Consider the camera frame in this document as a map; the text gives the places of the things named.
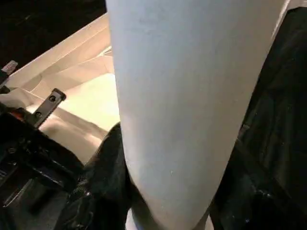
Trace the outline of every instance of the metal part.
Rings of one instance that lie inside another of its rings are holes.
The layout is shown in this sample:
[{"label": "metal part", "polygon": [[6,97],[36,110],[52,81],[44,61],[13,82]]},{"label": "metal part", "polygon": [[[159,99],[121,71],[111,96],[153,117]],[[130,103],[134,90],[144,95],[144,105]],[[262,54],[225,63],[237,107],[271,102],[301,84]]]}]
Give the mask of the metal part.
[{"label": "metal part", "polygon": [[18,63],[12,60],[0,70],[0,89],[5,86],[9,76],[14,72],[17,65]]},{"label": "metal part", "polygon": [[34,114],[28,117],[27,122],[33,125],[33,127],[39,128],[65,99],[66,95],[62,91],[54,89],[51,95],[38,107]]}]

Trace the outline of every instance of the metal clamp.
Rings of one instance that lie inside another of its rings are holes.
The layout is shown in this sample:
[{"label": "metal clamp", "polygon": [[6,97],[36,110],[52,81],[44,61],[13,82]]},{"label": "metal clamp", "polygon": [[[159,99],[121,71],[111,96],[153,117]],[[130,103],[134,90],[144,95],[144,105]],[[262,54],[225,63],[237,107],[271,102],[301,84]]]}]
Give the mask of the metal clamp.
[{"label": "metal clamp", "polygon": [[39,128],[65,99],[66,95],[62,91],[54,89],[51,95],[48,96],[38,109],[28,117],[27,122],[33,127]]}]

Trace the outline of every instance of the black leather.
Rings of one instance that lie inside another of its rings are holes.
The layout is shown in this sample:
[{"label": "black leather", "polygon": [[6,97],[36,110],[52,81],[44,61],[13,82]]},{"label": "black leather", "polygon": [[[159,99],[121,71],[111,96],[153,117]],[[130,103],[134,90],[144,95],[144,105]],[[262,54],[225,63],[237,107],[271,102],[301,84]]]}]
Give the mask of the black leather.
[{"label": "black leather", "polygon": [[124,230],[131,206],[130,187],[117,124],[84,167],[55,230]]}]

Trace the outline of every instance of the bolt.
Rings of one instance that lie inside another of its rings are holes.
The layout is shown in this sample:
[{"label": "bolt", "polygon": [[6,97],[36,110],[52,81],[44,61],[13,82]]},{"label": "bolt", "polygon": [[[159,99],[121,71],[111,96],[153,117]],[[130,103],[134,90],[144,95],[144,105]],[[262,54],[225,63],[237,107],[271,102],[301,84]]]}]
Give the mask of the bolt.
[{"label": "bolt", "polygon": [[9,153],[9,154],[13,154],[13,153],[15,153],[15,152],[16,152],[16,149],[13,148],[13,147],[11,147],[11,148],[8,149],[8,153]]},{"label": "bolt", "polygon": [[55,101],[56,101],[56,97],[52,95],[52,96],[49,97],[49,100],[50,100],[51,102],[55,102]]},{"label": "bolt", "polygon": [[41,112],[36,112],[36,113],[34,114],[34,116],[35,116],[36,118],[39,118],[41,115],[42,115]]}]

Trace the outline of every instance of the white surface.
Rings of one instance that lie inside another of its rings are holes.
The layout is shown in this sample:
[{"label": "white surface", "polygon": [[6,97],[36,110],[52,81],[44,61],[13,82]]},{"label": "white surface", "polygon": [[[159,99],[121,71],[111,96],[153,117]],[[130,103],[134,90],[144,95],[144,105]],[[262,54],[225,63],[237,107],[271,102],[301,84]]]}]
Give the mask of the white surface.
[{"label": "white surface", "polygon": [[222,178],[284,1],[107,4],[130,175],[162,229],[190,230]]},{"label": "white surface", "polygon": [[114,74],[108,73],[65,91],[60,108],[109,131],[119,122]]},{"label": "white surface", "polygon": [[[41,74],[47,68],[50,68],[54,65],[59,64],[62,68],[61,60],[64,59],[66,62],[78,64],[80,57],[78,55],[69,55],[70,53],[76,52],[78,49],[83,49],[82,44],[87,44],[88,40],[94,39],[96,35],[99,35],[100,31],[103,31],[108,27],[108,15],[104,14],[103,16],[97,18],[95,21],[91,22],[81,30],[72,34],[70,37],[57,44],[47,52],[43,53],[41,56],[37,57],[29,64],[13,73],[10,76],[10,80],[7,83],[8,87],[21,87],[26,82],[30,81],[32,78]],[[106,46],[109,46],[107,38],[101,39],[100,42]]]}]

